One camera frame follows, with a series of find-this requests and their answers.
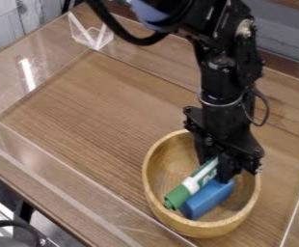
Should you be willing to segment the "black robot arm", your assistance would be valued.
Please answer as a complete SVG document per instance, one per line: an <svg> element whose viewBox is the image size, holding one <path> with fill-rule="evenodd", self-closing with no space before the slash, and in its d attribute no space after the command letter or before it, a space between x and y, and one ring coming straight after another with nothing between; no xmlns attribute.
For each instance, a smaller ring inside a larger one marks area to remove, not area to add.
<svg viewBox="0 0 299 247"><path fill-rule="evenodd" d="M133 36L109 13L102 0L85 0L120 39L140 46L176 33L192 44L201 71L198 107L184 108L184 128L192 133L200 162L217 158L216 177L257 173L262 148L252 137L254 82L262 75L256 26L242 0L130 0L130 9L153 31Z"/></svg>

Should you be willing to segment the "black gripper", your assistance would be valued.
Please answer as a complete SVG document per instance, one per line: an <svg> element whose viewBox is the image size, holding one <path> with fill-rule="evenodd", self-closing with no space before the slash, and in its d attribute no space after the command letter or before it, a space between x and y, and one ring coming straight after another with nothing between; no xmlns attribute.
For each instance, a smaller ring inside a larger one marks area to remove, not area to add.
<svg viewBox="0 0 299 247"><path fill-rule="evenodd" d="M250 133L254 95L230 100L198 96L200 107L185 106L184 128L192 133L200 164L217 156L216 180L226 183L241 171L256 174L264 150Z"/></svg>

